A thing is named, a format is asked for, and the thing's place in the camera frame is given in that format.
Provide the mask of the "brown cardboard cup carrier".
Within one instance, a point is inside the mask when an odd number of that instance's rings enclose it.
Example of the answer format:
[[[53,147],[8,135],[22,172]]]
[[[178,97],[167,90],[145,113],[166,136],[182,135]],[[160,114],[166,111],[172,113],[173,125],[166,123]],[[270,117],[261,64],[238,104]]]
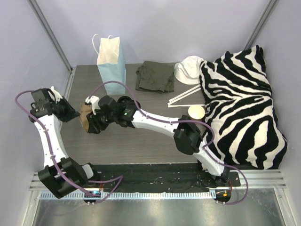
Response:
[[[88,130],[89,130],[89,121],[87,119],[87,116],[91,112],[92,112],[92,108],[89,105],[86,105],[84,103],[80,104],[79,120],[86,133],[88,133]]]

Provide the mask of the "light blue paper bag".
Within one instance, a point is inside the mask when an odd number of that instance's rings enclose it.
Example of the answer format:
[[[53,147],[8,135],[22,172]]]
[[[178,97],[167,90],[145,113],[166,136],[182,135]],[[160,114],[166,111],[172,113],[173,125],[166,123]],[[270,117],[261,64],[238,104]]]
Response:
[[[92,37],[92,45],[97,53],[96,65],[100,76],[106,84],[108,95],[124,95],[126,90],[126,64],[120,37],[109,35],[101,38],[98,34]]]

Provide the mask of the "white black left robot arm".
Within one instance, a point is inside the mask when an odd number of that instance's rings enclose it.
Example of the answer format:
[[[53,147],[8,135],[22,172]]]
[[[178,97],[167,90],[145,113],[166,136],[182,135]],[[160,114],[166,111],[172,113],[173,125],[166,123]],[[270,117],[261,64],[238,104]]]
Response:
[[[100,176],[91,163],[79,165],[67,155],[60,133],[60,124],[79,117],[65,97],[54,88],[31,92],[30,120],[37,128],[44,152],[44,169],[38,172],[43,185],[58,199],[88,185],[99,185]]]

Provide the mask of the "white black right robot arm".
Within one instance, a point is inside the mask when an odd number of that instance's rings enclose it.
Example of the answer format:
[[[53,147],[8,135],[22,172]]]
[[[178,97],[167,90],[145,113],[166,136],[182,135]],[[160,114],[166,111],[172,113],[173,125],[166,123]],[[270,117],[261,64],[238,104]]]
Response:
[[[209,149],[196,121],[187,115],[168,118],[151,114],[142,110],[140,104],[128,96],[122,96],[118,100],[110,96],[90,96],[86,98],[85,105],[92,108],[87,114],[89,133],[99,134],[109,124],[116,123],[123,128],[149,129],[165,134],[174,139],[178,151],[194,156],[204,164],[216,185],[223,186],[229,181],[229,168]]]

